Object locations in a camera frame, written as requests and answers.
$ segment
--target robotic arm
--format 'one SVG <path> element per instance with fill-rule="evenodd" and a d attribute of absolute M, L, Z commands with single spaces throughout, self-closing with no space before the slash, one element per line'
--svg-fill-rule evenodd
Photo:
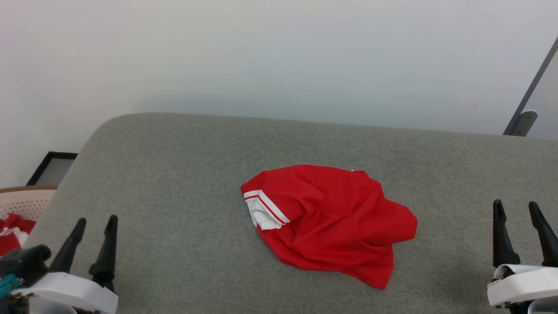
<path fill-rule="evenodd" d="M 533 227 L 541 241 L 541 266 L 520 265 L 506 230 L 502 202 L 493 204 L 494 279 L 488 284 L 488 301 L 511 314 L 558 313 L 558 239 L 542 215 L 537 203 L 529 203 Z"/>
<path fill-rule="evenodd" d="M 7 314 L 115 314 L 114 294 L 118 218 L 110 217 L 97 261 L 91 265 L 91 280 L 70 274 L 78 244 L 85 231 L 81 218 L 64 242 L 50 267 L 46 245 L 10 252 L 0 258 L 0 312 Z"/>

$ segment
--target teal connector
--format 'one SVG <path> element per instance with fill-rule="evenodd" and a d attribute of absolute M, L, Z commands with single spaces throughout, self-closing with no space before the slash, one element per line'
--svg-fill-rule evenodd
<path fill-rule="evenodd" d="M 12 291 L 20 286 L 19 280 L 17 280 L 16 275 L 7 274 L 2 279 L 0 279 L 0 299 L 5 298 Z"/>

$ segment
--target white plastic part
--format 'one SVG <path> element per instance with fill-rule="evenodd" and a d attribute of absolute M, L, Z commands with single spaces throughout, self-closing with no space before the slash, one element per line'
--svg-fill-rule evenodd
<path fill-rule="evenodd" d="M 514 275 L 503 278 L 505 267 Z M 492 306 L 558 296 L 555 267 L 503 264 L 494 272 L 494 279 L 488 284 L 488 302 Z"/>
<path fill-rule="evenodd" d="M 72 314 L 71 307 L 99 311 L 100 314 L 116 314 L 118 307 L 118 296 L 112 291 L 67 273 L 48 273 L 32 287 L 14 290 L 12 294 L 19 292 L 35 294 L 30 298 L 32 314 Z"/>

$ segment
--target red stripe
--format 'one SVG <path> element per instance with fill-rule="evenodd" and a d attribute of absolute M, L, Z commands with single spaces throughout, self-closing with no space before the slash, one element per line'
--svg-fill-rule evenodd
<path fill-rule="evenodd" d="M 258 196 L 258 199 L 260 202 L 262 202 L 262 204 L 270 211 L 270 213 L 272 213 L 275 218 L 277 218 L 277 220 L 281 221 L 282 224 L 285 224 L 284 221 L 282 221 L 279 217 L 277 217 L 277 215 L 271 210 L 271 208 L 262 200 L 262 198 L 260 196 Z"/>

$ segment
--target gray table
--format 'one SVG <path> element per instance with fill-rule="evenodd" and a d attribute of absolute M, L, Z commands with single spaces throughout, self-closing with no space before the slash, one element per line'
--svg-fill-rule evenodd
<path fill-rule="evenodd" d="M 281 264 L 259 238 L 240 185 L 293 164 L 364 169 L 418 218 L 395 245 L 385 291 Z M 56 253 L 88 227 L 73 273 L 88 277 L 119 216 L 119 313 L 504 313 L 488 306 L 492 202 L 514 248 L 539 264 L 527 204 L 558 231 L 558 142 L 255 118 L 149 113 L 112 119 L 80 152 L 26 246 Z"/>

